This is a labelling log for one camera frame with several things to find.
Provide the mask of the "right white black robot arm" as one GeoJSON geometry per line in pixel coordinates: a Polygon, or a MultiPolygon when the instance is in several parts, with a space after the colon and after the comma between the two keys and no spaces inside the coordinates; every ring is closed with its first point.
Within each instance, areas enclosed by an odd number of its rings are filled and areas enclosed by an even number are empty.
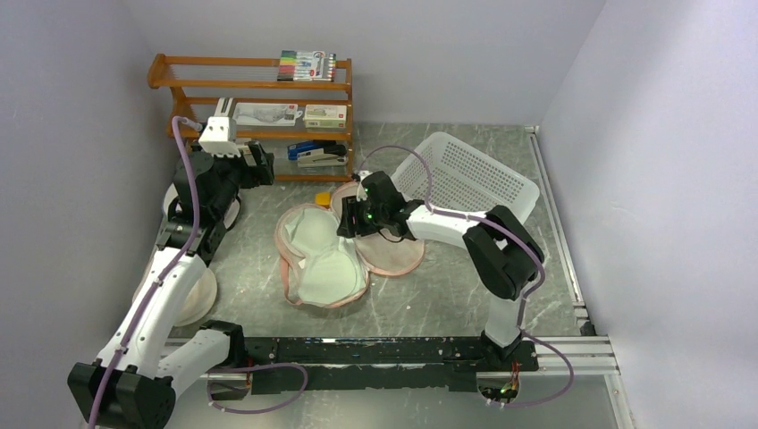
{"type": "Polygon", "coordinates": [[[510,209],[464,212],[409,199],[385,172],[360,179],[339,208],[337,233],[343,238],[387,232],[397,242],[435,241],[466,250],[492,295],[482,332],[483,360],[494,370],[515,360],[526,337],[526,298],[544,282],[545,269],[543,251],[510,209]]]}

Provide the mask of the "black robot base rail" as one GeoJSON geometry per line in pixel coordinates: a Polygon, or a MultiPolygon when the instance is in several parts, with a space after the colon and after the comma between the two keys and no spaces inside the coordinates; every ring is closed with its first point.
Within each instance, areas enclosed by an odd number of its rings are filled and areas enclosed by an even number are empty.
{"type": "Polygon", "coordinates": [[[236,382],[251,394],[443,388],[475,392],[478,377],[539,368],[535,344],[501,349],[483,336],[248,337],[247,355],[214,368],[213,382],[236,382]]]}

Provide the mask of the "white padded bra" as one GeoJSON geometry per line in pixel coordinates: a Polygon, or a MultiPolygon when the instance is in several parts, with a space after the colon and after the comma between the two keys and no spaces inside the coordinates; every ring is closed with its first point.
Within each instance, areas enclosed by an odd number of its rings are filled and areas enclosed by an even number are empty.
{"type": "Polygon", "coordinates": [[[280,253],[284,297],[292,305],[341,307],[360,298],[369,275],[354,240],[336,234],[335,214],[303,204],[279,219],[274,241],[280,253]]]}

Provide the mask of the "white perforated plastic basket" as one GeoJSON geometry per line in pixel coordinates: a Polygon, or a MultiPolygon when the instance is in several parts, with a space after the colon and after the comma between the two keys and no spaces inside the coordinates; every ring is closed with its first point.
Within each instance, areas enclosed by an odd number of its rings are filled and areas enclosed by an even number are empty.
{"type": "Polygon", "coordinates": [[[533,181],[441,131],[407,156],[392,174],[392,181],[407,198],[466,212],[506,206],[522,223],[540,195],[533,181]]]}

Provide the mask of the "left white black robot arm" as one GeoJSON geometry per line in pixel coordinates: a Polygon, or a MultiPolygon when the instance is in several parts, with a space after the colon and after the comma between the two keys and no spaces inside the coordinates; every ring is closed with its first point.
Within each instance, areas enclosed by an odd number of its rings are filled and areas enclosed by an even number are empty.
{"type": "Polygon", "coordinates": [[[176,400],[202,374],[233,372],[248,361],[240,325],[211,320],[167,357],[164,343],[181,320],[203,316],[187,301],[240,209],[240,190],[274,182],[274,155],[256,141],[240,156],[190,151],[177,163],[167,222],[128,314],[91,363],[77,363],[67,385],[88,426],[163,428],[176,400]]]}

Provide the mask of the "floral pink mesh laundry bag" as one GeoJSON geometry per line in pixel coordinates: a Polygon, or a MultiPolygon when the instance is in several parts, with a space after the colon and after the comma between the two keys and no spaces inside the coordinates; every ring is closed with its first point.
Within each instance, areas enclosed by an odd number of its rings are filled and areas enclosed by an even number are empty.
{"type": "MultiPolygon", "coordinates": [[[[341,208],[338,207],[344,197],[356,196],[363,198],[365,195],[356,194],[357,183],[351,182],[340,186],[331,193],[332,211],[338,222],[341,208]]],[[[389,233],[384,231],[382,235],[372,234],[368,237],[356,237],[354,243],[357,248],[358,258],[367,269],[370,276],[379,274],[385,277],[399,277],[411,273],[423,262],[425,256],[425,243],[422,241],[398,240],[389,241],[389,233]]]]}

